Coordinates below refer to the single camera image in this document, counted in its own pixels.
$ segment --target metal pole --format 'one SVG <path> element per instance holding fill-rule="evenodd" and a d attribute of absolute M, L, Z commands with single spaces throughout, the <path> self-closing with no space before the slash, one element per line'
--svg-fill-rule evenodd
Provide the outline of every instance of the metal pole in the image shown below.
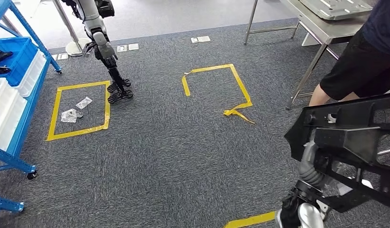
<path fill-rule="evenodd" d="M 10 22 L 10 20 L 6 17 L 6 15 L 3 15 L 2 17 L 3 24 L 5 24 L 8 28 L 13 30 L 15 33 L 17 33 L 19 36 L 21 36 L 21 33 L 17 28 Z"/>
<path fill-rule="evenodd" d="M 255 0 L 255 2 L 254 2 L 254 7 L 253 7 L 253 9 L 252 9 L 251 18 L 249 19 L 247 34 L 245 35 L 244 45 L 247 45 L 247 42 L 248 42 L 249 31 L 251 30 L 252 22 L 253 22 L 253 20 L 254 20 L 255 11 L 256 11 L 256 9 L 257 9 L 257 1 L 258 1 L 258 0 Z"/>
<path fill-rule="evenodd" d="M 73 30 L 72 25 L 70 24 L 69 20 L 67 19 L 67 16 L 65 14 L 65 11 L 62 8 L 62 5 L 60 4 L 59 0 L 52 0 L 54 2 L 54 5 L 59 12 L 60 17 L 62 18 L 63 23 L 66 25 L 67 29 L 69 30 L 70 36 L 72 37 L 73 42 L 76 44 L 77 48 L 81 53 L 83 53 L 82 48 L 79 44 L 79 38 L 77 37 L 75 31 Z"/>
<path fill-rule="evenodd" d="M 267 29 L 261 29 L 261 30 L 251 30 L 251 31 L 249 31 L 249 34 L 261 33 L 261 32 L 272 32 L 272 31 L 282 31 L 282 30 L 286 30 L 286 29 L 296 29 L 296 28 L 297 28 L 297 25 L 288 26 L 288 27 L 267 28 Z"/>
<path fill-rule="evenodd" d="M 293 95 L 290 97 L 290 99 L 287 102 L 286 110 L 290 110 L 291 106 L 294 103 L 294 100 L 297 98 L 298 94 L 300 93 L 301 89 L 304 87 L 305 83 L 307 82 L 307 79 L 312 73 L 312 70 L 315 68 L 316 64 L 318 63 L 319 59 L 322 57 L 323 53 L 325 52 L 326 48 L 328 47 L 327 44 L 322 44 L 319 48 L 318 52 L 316 53 L 314 59 L 312 60 L 311 64 L 309 65 L 307 71 L 305 72 L 303 78 L 301 79 L 300 84 L 298 84 L 297 88 L 294 90 Z"/>
<path fill-rule="evenodd" d="M 390 149 L 380 151 L 380 152 L 378 152 L 378 155 L 381 156 L 381 155 L 385 155 L 385 154 L 388 154 L 388 153 L 390 153 Z"/>
<path fill-rule="evenodd" d="M 300 22 L 297 23 L 297 27 L 294 29 L 293 34 L 291 35 L 290 39 L 293 39 L 295 36 L 295 33 L 297 32 L 298 27 L 300 27 Z"/>

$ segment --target black shorts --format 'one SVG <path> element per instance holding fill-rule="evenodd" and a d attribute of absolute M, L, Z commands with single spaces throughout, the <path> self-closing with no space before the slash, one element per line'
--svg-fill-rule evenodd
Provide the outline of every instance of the black shorts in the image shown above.
<path fill-rule="evenodd" d="M 384 94 L 390 90 L 390 54 L 368 43 L 360 29 L 320 85 L 334 100 L 352 92 L 358 97 Z"/>

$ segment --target blue plastic bin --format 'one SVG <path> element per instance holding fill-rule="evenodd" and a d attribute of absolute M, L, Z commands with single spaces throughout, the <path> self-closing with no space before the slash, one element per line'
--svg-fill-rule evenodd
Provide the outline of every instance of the blue plastic bin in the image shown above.
<path fill-rule="evenodd" d="M 0 39 L 0 50 L 13 52 L 12 56 L 0 62 L 0 67 L 7 66 L 11 71 L 0 77 L 5 77 L 10 86 L 18 86 L 37 53 L 38 47 L 28 37 L 14 37 Z"/>

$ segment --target metal table leg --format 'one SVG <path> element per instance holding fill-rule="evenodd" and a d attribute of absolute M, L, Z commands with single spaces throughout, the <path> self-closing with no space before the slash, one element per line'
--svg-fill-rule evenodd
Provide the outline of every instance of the metal table leg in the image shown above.
<path fill-rule="evenodd" d="M 294 103 L 294 100 L 298 97 L 298 94 L 300 93 L 301 89 L 304 87 L 307 79 L 309 78 L 309 76 L 312 73 L 312 70 L 315 68 L 316 64 L 318 63 L 319 59 L 322 57 L 322 55 L 325 52 L 327 47 L 328 47 L 327 44 L 322 44 L 321 47 L 319 48 L 314 59 L 312 60 L 312 63 L 309 65 L 307 71 L 305 72 L 303 78 L 301 79 L 300 84 L 297 86 L 297 88 L 293 92 L 293 95 L 288 100 L 287 105 L 285 107 L 286 110 L 290 110 L 291 106 Z"/>
<path fill-rule="evenodd" d="M 254 7 L 252 9 L 251 18 L 249 19 L 247 34 L 245 35 L 244 45 L 247 45 L 247 42 L 248 42 L 249 32 L 251 31 L 252 21 L 254 20 L 255 11 L 257 9 L 257 1 L 258 0 L 255 0 L 255 2 L 254 2 Z"/>
<path fill-rule="evenodd" d="M 298 25 L 301 25 L 302 27 L 304 27 L 305 30 L 307 30 L 307 32 L 309 33 L 309 35 L 311 35 L 311 37 L 313 37 L 316 42 L 318 42 L 320 45 L 322 45 L 322 41 L 320 41 L 318 39 L 318 37 L 302 22 L 298 22 Z M 330 48 L 326 48 L 326 50 L 329 52 L 329 54 L 331 54 L 336 60 L 339 60 L 339 56 Z"/>
<path fill-rule="evenodd" d="M 300 27 L 300 21 L 297 23 L 297 27 L 294 29 L 293 34 L 291 35 L 290 39 L 293 39 L 295 36 L 295 33 L 297 32 L 298 28 Z"/>
<path fill-rule="evenodd" d="M 294 25 L 294 26 L 288 26 L 288 27 L 267 28 L 267 29 L 262 29 L 262 30 L 251 30 L 252 21 L 254 20 L 255 10 L 257 9 L 257 1 L 258 0 L 255 0 L 255 2 L 254 2 L 254 7 L 252 9 L 251 18 L 249 19 L 249 24 L 248 24 L 248 28 L 247 28 L 247 34 L 245 35 L 244 45 L 247 45 L 248 37 L 250 34 L 253 34 L 253 33 L 281 31 L 281 30 L 286 30 L 286 29 L 297 29 L 298 28 L 299 24 Z"/>

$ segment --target gray carpet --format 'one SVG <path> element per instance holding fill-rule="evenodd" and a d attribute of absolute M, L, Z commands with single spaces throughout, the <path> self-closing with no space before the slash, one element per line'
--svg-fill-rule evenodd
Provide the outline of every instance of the gray carpet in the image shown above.
<path fill-rule="evenodd" d="M 57 87 L 108 80 L 93 56 L 59 61 L 63 74 L 48 73 L 21 154 L 37 165 L 39 176 L 27 180 L 18 170 L 0 172 L 0 196 L 26 203 L 22 213 L 1 213 L 0 228 L 222 228 L 280 208 L 297 180 L 297 163 L 283 135 L 307 100 L 298 100 L 291 111 L 284 106 L 318 47 L 301 47 L 301 30 L 293 40 L 291 31 L 252 35 L 244 46 L 245 28 L 114 42 L 139 42 L 140 50 L 118 53 L 134 98 L 111 106 L 108 130 L 47 142 Z M 205 35 L 212 41 L 190 42 Z M 189 75 L 192 96 L 184 94 L 183 72 L 227 63 L 234 64 L 251 96 L 254 105 L 241 113 L 255 125 L 222 115 L 245 101 L 227 69 Z M 333 64 L 325 53 L 306 90 Z M 86 96 L 93 103 L 76 124 L 58 121 L 56 133 L 101 125 L 104 89 L 64 92 L 60 112 Z M 390 209 L 368 202 L 332 213 L 327 226 L 390 228 Z"/>

